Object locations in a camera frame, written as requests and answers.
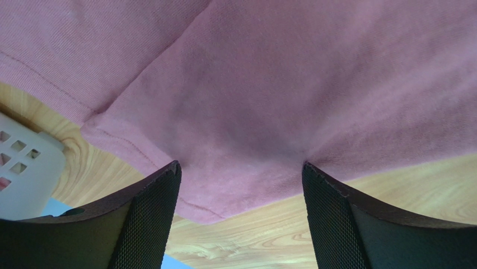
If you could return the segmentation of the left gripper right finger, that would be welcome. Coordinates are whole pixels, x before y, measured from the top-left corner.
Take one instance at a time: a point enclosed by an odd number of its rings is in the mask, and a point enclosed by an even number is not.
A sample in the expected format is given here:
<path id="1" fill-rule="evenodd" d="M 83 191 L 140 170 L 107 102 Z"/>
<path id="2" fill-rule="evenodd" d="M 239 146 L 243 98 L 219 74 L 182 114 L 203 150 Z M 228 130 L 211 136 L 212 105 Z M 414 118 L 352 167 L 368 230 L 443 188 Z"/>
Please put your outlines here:
<path id="1" fill-rule="evenodd" d="M 475 268 L 476 226 L 395 207 L 310 163 L 303 195 L 319 268 Z"/>

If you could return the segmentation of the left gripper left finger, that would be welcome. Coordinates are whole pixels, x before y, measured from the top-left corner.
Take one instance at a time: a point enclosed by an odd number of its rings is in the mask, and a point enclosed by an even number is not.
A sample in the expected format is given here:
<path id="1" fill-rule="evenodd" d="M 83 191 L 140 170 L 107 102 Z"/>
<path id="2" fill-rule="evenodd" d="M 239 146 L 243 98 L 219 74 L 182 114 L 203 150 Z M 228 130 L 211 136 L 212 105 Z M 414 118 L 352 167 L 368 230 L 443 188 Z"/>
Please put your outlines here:
<path id="1" fill-rule="evenodd" d="M 2 268 L 160 268 L 181 184 L 173 161 L 60 216 L 1 221 Z"/>

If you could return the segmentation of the pink t shirt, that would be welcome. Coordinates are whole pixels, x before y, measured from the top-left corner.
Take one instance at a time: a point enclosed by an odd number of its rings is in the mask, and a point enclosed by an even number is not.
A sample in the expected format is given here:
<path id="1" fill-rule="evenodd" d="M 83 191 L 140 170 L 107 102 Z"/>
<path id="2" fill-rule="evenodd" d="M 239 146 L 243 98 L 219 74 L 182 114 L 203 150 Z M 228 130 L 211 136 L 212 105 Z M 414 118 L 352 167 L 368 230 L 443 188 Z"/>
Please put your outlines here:
<path id="1" fill-rule="evenodd" d="M 2 1 L 1 81 L 213 224 L 476 152 L 475 1 Z"/>

